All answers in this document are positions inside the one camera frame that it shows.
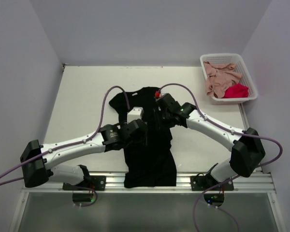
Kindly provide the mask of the black t shirt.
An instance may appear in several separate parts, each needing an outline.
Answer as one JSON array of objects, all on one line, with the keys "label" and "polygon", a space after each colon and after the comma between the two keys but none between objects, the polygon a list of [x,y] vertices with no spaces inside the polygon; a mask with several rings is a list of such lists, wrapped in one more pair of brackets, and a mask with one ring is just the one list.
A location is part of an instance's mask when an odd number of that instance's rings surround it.
[{"label": "black t shirt", "polygon": [[142,119],[148,126],[146,144],[129,145],[124,149],[128,166],[124,186],[128,189],[176,185],[177,170],[171,153],[173,137],[169,128],[158,127],[162,112],[155,101],[157,91],[158,87],[144,87],[136,92],[118,93],[109,101],[120,123],[127,121],[128,106],[142,107]]}]

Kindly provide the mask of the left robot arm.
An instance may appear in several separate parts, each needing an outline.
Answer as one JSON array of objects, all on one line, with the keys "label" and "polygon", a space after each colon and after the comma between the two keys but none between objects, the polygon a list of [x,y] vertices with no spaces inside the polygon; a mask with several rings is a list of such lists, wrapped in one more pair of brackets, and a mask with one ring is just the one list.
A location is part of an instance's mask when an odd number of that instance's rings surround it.
[{"label": "left robot arm", "polygon": [[137,119],[120,127],[108,124],[92,134],[56,144],[42,145],[32,140],[20,157],[25,187],[34,188],[50,181],[87,189],[91,183],[87,167],[67,166],[65,162],[142,144],[146,136],[147,124]]}]

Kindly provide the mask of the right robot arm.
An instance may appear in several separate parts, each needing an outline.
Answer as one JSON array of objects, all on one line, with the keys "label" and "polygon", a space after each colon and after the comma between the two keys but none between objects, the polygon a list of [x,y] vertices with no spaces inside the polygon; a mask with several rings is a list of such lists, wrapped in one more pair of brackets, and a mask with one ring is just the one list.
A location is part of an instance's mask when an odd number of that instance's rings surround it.
[{"label": "right robot arm", "polygon": [[265,156],[265,150],[253,128],[241,130],[224,125],[212,117],[203,115],[191,103],[180,105],[169,93],[155,94],[159,112],[155,114],[158,128],[182,126],[198,131],[227,148],[231,157],[216,163],[205,174],[191,176],[192,190],[233,190],[229,178],[236,175],[250,177]]}]

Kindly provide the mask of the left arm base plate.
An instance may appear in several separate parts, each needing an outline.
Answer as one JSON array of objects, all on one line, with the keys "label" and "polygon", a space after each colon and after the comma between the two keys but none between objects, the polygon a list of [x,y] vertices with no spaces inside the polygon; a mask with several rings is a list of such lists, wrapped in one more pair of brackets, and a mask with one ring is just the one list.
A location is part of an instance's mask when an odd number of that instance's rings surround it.
[{"label": "left arm base plate", "polygon": [[63,183],[63,190],[95,190],[104,191],[106,185],[106,176],[103,175],[91,175],[89,178],[83,180],[77,185],[70,185]]}]

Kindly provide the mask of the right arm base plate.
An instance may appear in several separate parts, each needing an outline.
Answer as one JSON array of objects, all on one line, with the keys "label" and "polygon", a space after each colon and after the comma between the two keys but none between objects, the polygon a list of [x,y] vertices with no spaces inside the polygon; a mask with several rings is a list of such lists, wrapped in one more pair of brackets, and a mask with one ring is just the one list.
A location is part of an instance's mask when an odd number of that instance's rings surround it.
[{"label": "right arm base plate", "polygon": [[[192,191],[204,191],[214,185],[218,184],[218,182],[214,179],[211,179],[210,177],[198,174],[195,176],[190,177],[190,185]],[[212,191],[233,191],[234,185],[232,181],[229,181],[225,184],[220,184],[216,188],[211,189]]]}]

